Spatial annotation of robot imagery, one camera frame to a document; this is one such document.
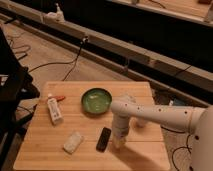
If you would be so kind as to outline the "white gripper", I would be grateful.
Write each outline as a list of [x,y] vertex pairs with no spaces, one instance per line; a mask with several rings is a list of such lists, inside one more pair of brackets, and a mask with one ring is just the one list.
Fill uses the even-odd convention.
[[119,115],[113,116],[112,121],[113,138],[112,143],[116,149],[121,149],[126,143],[126,136],[129,133],[129,118]]

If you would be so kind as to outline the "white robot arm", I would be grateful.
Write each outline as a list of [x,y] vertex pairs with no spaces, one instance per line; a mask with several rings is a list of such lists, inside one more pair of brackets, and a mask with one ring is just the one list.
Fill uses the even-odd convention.
[[213,105],[207,108],[193,106],[143,106],[129,96],[111,102],[112,133],[116,147],[129,133],[132,117],[143,119],[194,135],[190,171],[213,171]]

